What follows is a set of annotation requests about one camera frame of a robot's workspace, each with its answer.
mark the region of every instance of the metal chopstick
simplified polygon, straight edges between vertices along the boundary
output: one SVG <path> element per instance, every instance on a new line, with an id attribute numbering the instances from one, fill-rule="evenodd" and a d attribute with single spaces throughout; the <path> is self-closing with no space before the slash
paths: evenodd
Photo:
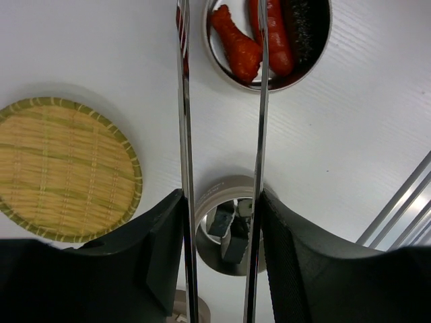
<path id="1" fill-rule="evenodd" d="M 259 110 L 259 130 L 257 139 L 257 154 L 255 166 L 255 184 L 253 206 L 251 211 L 251 228 L 248 242 L 248 264 L 246 291 L 244 303 L 244 323 L 254 323 L 256 316 L 256 287 L 257 271 L 259 266 L 259 243 L 261 239 L 261 195 L 263 192 L 263 169 L 265 165 L 265 146 L 267 136 L 268 115 L 268 24 L 267 24 L 267 0 L 259 0 L 259 26 L 263 30 L 263 62 L 261 103 Z"/>
<path id="2" fill-rule="evenodd" d="M 195 242 L 195 197 L 193 194 L 193 156 L 191 149 L 191 115 L 189 95 L 189 0 L 178 0 L 178 112 L 180 120 L 181 182 L 184 204 L 184 249 L 187 294 L 187 322 L 199 323 Z"/>

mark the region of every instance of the metal bowl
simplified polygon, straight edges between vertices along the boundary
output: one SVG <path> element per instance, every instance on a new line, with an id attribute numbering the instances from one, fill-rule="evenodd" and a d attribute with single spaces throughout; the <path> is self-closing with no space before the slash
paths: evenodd
<path id="1" fill-rule="evenodd" d="M 313 17 L 311 32 L 314 46 L 312 54 L 306 63 L 297 65 L 292 73 L 286 77 L 277 76 L 270 71 L 268 88 L 271 92 L 286 89 L 306 77 L 320 60 L 328 43 L 332 16 L 330 0 L 305 1 L 308 2 L 310 13 Z M 229 7 L 232 20 L 238 29 L 247 36 L 253 38 L 253 33 L 248 22 L 247 0 L 208 0 L 203 12 L 203 43 L 208 57 L 216 71 L 229 83 L 239 85 L 241 88 L 251 91 L 260 91 L 262 68 L 259 69 L 258 76 L 251 84 L 246 84 L 239 80 L 239 78 L 231 72 L 228 61 L 224 55 L 222 43 L 220 42 L 217 32 L 211 27 L 211 22 L 209 20 L 211 13 L 223 4 Z"/>
<path id="2" fill-rule="evenodd" d="M 222 178 L 208 187 L 205 193 L 197 201 L 196 221 L 196 247 L 199 257 L 213 270 L 228 276 L 245 276 L 247 274 L 247 251 L 240 264 L 224 262 L 220 256 L 220 239 L 211 236 L 206 231 L 206 218 L 215 208 L 227 201 L 253 198 L 254 180 L 248 176 L 229 176 Z M 266 270 L 265 251 L 263 238 L 259 246 L 258 272 Z"/>

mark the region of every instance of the black plastic part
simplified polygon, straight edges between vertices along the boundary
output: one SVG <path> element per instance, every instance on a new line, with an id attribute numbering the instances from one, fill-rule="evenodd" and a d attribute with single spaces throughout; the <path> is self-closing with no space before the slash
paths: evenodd
<path id="1" fill-rule="evenodd" d="M 80 249 L 0 240 L 4 322 L 163 323 L 181 254 L 181 190 Z"/>
<path id="2" fill-rule="evenodd" d="M 267 191 L 262 229 L 276 323 L 429 321 L 431 248 L 356 245 Z"/>

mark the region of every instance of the bamboo tray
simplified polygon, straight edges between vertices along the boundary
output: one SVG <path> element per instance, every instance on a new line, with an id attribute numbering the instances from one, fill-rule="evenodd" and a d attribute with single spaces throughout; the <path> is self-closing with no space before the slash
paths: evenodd
<path id="1" fill-rule="evenodd" d="M 32 98 L 0 111 L 0 211 L 28 231 L 87 242 L 130 220 L 142 188 L 130 142 L 91 108 Z"/>

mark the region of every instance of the white table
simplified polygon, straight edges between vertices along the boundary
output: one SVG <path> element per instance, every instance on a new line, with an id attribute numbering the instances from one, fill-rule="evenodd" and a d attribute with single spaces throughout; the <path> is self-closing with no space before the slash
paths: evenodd
<path id="1" fill-rule="evenodd" d="M 259 96 L 231 87 L 202 46 L 191 0 L 191 109 L 197 195 L 252 174 Z M 290 208 L 356 240 L 431 146 L 431 1 L 333 1 L 319 65 L 270 95 L 265 179 Z M 173 0 L 3 0 L 0 106 L 62 96 L 110 118 L 144 172 L 139 213 L 180 187 Z M 28 237 L 0 217 L 0 237 Z M 214 323 L 241 322 L 245 278 L 198 264 Z M 184 287 L 184 269 L 178 278 Z M 257 322 L 270 322 L 260 274 Z"/>

